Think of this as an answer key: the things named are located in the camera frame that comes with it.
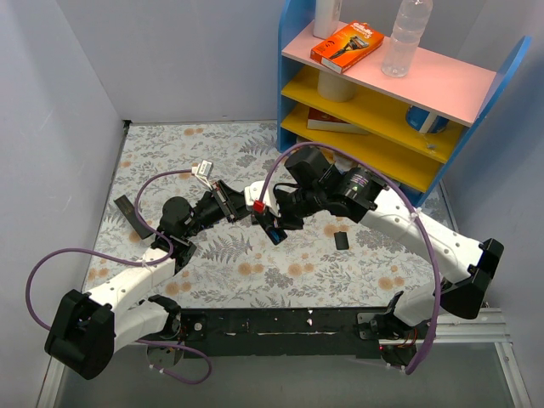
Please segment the black remote control body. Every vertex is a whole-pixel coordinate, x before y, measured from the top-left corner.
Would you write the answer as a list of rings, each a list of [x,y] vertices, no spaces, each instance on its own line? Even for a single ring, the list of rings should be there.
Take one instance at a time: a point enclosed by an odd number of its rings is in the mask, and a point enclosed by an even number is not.
[[[254,212],[252,214],[252,224],[259,225],[261,229],[264,231],[264,233],[268,236],[270,241],[275,246],[281,243],[280,242],[278,244],[275,244],[275,240],[272,236],[272,232],[274,230],[283,230],[283,229],[278,225],[277,217],[273,215],[271,212],[263,212],[263,213]]]

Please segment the blue battery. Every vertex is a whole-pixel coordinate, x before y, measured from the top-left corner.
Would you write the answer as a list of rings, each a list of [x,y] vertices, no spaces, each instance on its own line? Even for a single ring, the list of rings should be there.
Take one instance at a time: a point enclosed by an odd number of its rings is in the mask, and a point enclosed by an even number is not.
[[[278,244],[278,243],[284,241],[287,238],[287,234],[282,229],[274,230],[272,232],[272,236],[273,236],[273,238],[275,240],[275,244]]]

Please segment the small black battery door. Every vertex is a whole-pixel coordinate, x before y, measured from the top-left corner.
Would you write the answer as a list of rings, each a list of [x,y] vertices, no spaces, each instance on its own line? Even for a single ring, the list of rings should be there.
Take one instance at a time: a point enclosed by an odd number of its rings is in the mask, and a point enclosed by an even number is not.
[[[349,249],[348,234],[344,231],[338,231],[334,233],[335,246],[338,251],[345,251]]]

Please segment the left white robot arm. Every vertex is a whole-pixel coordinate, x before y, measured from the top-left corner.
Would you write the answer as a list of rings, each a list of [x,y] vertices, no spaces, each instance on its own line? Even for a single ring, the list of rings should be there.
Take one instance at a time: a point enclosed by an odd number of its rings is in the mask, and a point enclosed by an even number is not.
[[[218,181],[191,206],[181,196],[162,207],[159,235],[138,267],[128,268],[82,293],[71,290],[59,304],[45,351],[85,379],[98,376],[113,354],[141,338],[183,339],[187,329],[176,301],[150,290],[174,277],[196,251],[191,237],[226,219],[246,217],[259,198],[258,187],[232,190]]]

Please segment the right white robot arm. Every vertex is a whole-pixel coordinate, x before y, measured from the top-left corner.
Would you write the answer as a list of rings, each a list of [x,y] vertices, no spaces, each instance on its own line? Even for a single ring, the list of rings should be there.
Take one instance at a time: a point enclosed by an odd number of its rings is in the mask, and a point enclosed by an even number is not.
[[[439,267],[439,278],[394,295],[377,328],[404,337],[433,312],[473,320],[484,302],[504,246],[467,238],[418,212],[382,178],[362,167],[340,170],[316,147],[304,146],[286,160],[291,191],[258,181],[244,189],[246,207],[274,244],[288,230],[321,211],[348,218],[399,242]]]

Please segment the red white book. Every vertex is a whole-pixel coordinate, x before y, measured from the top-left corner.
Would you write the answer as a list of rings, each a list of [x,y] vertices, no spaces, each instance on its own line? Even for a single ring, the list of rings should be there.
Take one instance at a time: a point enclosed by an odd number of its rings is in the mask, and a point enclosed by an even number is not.
[[[326,114],[323,111],[310,107],[307,119],[307,128],[310,130],[331,131],[338,133],[352,133],[367,135],[369,132],[351,123]]]

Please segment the black battery cover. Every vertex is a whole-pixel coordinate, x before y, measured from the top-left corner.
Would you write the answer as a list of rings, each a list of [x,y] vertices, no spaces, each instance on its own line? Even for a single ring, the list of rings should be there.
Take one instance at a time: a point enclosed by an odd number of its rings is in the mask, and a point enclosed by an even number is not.
[[[138,220],[133,203],[125,195],[116,198],[114,203],[141,240],[152,237],[152,232],[145,227],[143,222]]]

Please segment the floral table mat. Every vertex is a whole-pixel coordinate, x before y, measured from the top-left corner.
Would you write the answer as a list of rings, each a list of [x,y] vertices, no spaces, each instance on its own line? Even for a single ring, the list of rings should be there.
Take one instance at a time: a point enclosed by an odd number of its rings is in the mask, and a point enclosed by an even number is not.
[[[190,167],[209,160],[214,179],[242,190],[263,179],[277,155],[273,122],[131,125],[110,195],[138,200],[157,225],[169,198],[203,195]],[[348,234],[348,250],[336,249],[338,231]],[[398,242],[327,212],[277,246],[249,219],[216,224],[195,246],[190,263],[155,288],[185,308],[384,306],[433,277],[430,264]]]

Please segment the white paper roll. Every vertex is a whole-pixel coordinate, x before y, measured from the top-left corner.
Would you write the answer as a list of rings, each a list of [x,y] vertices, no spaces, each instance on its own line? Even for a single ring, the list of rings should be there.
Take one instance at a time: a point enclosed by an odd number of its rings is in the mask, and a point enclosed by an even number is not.
[[[340,76],[320,71],[318,75],[317,92],[323,99],[333,102],[347,102],[355,96],[357,85],[342,79]]]

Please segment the blue shelf unit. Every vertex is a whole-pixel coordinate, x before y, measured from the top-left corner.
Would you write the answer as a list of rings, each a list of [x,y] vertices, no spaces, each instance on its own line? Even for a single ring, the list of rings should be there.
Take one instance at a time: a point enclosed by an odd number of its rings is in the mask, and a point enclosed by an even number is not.
[[[522,37],[499,71],[452,59],[419,48],[409,74],[383,75],[380,47],[340,77],[357,85],[347,102],[323,99],[317,92],[320,71],[329,72],[310,58],[319,38],[312,34],[315,2],[287,1],[278,30],[278,151],[298,138],[332,145],[399,182],[411,203],[421,206],[439,184],[476,129],[489,115],[519,68],[531,39]],[[410,106],[449,120],[445,130],[421,134],[410,127]],[[310,130],[309,108],[363,128],[367,135]]]

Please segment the orange razor box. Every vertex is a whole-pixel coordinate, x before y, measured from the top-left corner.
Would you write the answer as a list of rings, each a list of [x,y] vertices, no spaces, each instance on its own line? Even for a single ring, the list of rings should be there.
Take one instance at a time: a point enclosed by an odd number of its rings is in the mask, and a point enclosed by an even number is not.
[[[368,23],[353,21],[314,46],[310,58],[337,74],[343,74],[380,48],[384,38]]]

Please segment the white bottle on shelf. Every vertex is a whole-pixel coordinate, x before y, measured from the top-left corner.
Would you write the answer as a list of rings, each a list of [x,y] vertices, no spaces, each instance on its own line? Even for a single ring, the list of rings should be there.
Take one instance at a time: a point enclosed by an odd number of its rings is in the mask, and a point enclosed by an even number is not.
[[[313,35],[327,39],[336,30],[342,7],[342,0],[316,0]]]

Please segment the clear plastic bottle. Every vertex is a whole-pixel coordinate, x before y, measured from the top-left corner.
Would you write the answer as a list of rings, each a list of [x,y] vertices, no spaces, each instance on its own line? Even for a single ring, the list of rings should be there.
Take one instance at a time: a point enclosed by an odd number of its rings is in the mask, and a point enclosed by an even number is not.
[[[382,62],[385,75],[400,78],[408,74],[432,10],[432,0],[401,2]]]

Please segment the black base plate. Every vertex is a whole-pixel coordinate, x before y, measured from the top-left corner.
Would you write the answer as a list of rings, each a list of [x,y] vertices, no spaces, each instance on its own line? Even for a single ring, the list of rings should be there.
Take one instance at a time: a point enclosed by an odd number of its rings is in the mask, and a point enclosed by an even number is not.
[[[384,307],[184,309],[170,343],[209,357],[345,355],[382,356],[383,340],[411,345],[425,325],[387,322]]]

